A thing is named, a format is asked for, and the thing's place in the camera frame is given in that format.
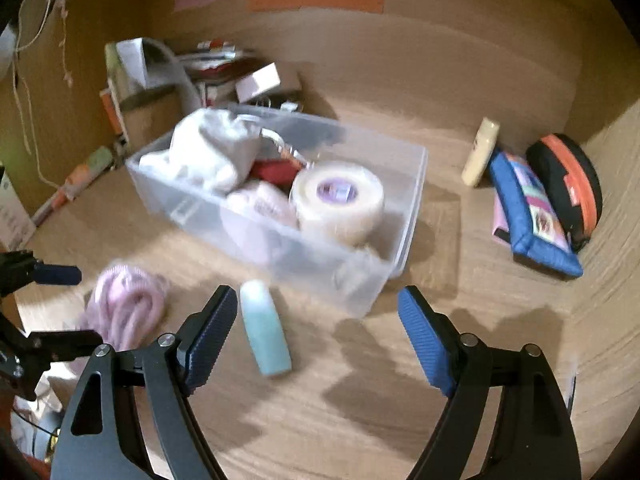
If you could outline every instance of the cable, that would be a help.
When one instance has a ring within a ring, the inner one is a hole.
[[[20,9],[18,10],[18,35],[17,35],[16,41],[15,41],[14,58],[12,59],[12,67],[13,67],[13,70],[14,70],[13,90],[14,90],[15,105],[18,108],[18,114],[20,115],[20,124],[22,125],[22,140],[24,141],[24,147],[27,150],[27,153],[29,155],[32,155],[31,146],[30,146],[29,139],[28,139],[28,136],[27,136],[27,129],[26,129],[26,126],[25,126],[25,123],[24,123],[24,111],[22,110],[22,103],[20,102],[20,95],[18,94],[18,89],[17,89],[17,81],[18,81],[18,78],[19,78],[20,81],[22,82],[22,84],[24,85],[24,89],[25,89],[25,92],[27,94],[29,120],[30,120],[30,123],[31,123],[31,139],[33,140],[33,147],[34,147],[34,151],[35,151],[36,171],[38,173],[38,179],[43,184],[47,184],[48,186],[51,186],[54,189],[59,189],[60,186],[58,184],[56,184],[55,182],[50,181],[48,178],[46,178],[42,174],[42,168],[40,166],[40,152],[38,150],[38,141],[36,139],[36,131],[35,131],[35,126],[34,126],[34,122],[33,122],[33,106],[31,105],[31,91],[29,90],[29,85],[27,84],[27,80],[18,74],[18,71],[17,71],[17,68],[16,68],[16,62],[17,62],[18,53],[25,51],[27,48],[29,48],[31,45],[33,45],[36,42],[36,40],[40,37],[40,35],[41,35],[41,33],[42,33],[43,29],[44,29],[44,25],[47,22],[47,18],[49,17],[49,10],[51,8],[51,1],[52,0],[47,0],[47,9],[45,10],[44,17],[42,19],[42,23],[40,24],[40,29],[38,30],[36,35],[33,37],[33,39],[28,44],[26,44],[25,46],[20,46],[20,40],[22,39],[22,20],[20,18],[20,12],[22,11],[22,6],[24,5],[25,1],[26,0],[22,1],[22,3],[20,4]]]
[[[27,92],[27,104],[29,105],[29,120],[31,122],[31,139],[33,139],[33,148],[35,150],[36,155],[36,171],[38,172],[38,178],[43,184],[47,184],[54,189],[60,189],[60,186],[55,182],[50,181],[42,174],[42,168],[40,167],[40,152],[38,150],[38,140],[36,139],[36,129],[33,125],[33,109],[31,108],[31,91],[29,90],[29,85],[27,85],[27,80],[22,78],[22,84],[24,85],[24,89]]]
[[[16,42],[15,42],[15,51],[16,52],[22,52],[23,50],[27,50],[40,37],[40,34],[42,33],[42,30],[44,29],[45,23],[47,23],[47,18],[49,17],[49,11],[51,9],[51,1],[52,0],[47,0],[47,8],[44,11],[44,16],[42,17],[42,23],[40,23],[40,28],[39,28],[38,32],[36,33],[36,35],[25,46],[20,46],[20,38],[22,36],[22,25],[20,24],[20,13],[22,12],[22,6],[24,5],[25,1],[26,0],[22,1],[22,3],[20,4],[20,8],[18,9],[18,38],[16,39]]]
[[[51,433],[50,431],[45,430],[44,428],[41,428],[40,426],[38,426],[35,422],[31,422],[28,418],[26,418],[25,416],[23,416],[20,412],[18,412],[18,410],[16,410],[15,408],[13,408],[14,413],[19,416],[24,422],[26,422],[27,424],[31,424],[34,428],[47,433],[51,436],[55,436],[56,438],[59,437],[59,435],[56,435],[55,433]]]
[[[18,70],[15,67],[15,53],[11,60],[11,66],[14,69],[12,87],[14,89],[15,105],[18,108],[18,114],[20,115],[20,124],[22,125],[22,141],[24,142],[24,149],[27,150],[27,153],[29,155],[31,155],[31,146],[29,145],[29,137],[27,137],[27,128],[24,125],[24,113],[22,111],[20,96],[18,95]]]
[[[69,11],[66,8],[66,0],[62,0],[60,5],[60,18],[62,19],[62,41],[60,41],[60,48],[62,49],[62,70],[65,72],[64,81],[69,88],[71,88],[74,85],[74,78],[66,65],[66,18],[68,15]]]

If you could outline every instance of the blue gripper pad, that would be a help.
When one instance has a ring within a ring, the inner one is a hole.
[[[456,389],[456,381],[451,374],[449,352],[407,288],[398,293],[398,316],[429,384],[451,398]]]

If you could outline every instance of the metal screw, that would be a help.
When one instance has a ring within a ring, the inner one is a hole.
[[[534,345],[533,343],[525,345],[524,349],[531,357],[540,357],[540,354],[542,354],[542,350],[540,350],[540,347],[538,345]]]
[[[173,334],[162,334],[158,338],[158,344],[160,346],[171,346],[175,343],[175,335]]]
[[[462,344],[464,346],[469,346],[469,347],[474,347],[478,344],[478,338],[475,335],[470,334],[469,332],[461,335],[460,341],[462,341]]]
[[[109,345],[100,345],[95,349],[95,355],[97,357],[104,357],[109,353],[109,350],[111,350]]]

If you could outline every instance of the clear plastic storage bin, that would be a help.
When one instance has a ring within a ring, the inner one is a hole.
[[[423,146],[306,114],[235,106],[238,114],[261,118],[310,160],[344,160],[372,171],[385,189],[383,221],[371,234],[371,252],[302,234],[271,219],[240,215],[216,196],[139,167],[140,157],[169,147],[172,133],[127,161],[127,169],[146,208],[162,213],[188,233],[247,264],[364,316],[389,278],[406,264],[420,209],[427,165]],[[273,145],[265,143],[265,150]],[[242,240],[242,234],[248,234]]]

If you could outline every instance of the black and orange pouch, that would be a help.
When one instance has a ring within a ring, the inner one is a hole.
[[[602,215],[602,190],[593,164],[565,134],[548,135],[530,146],[527,162],[577,253],[591,239]]]

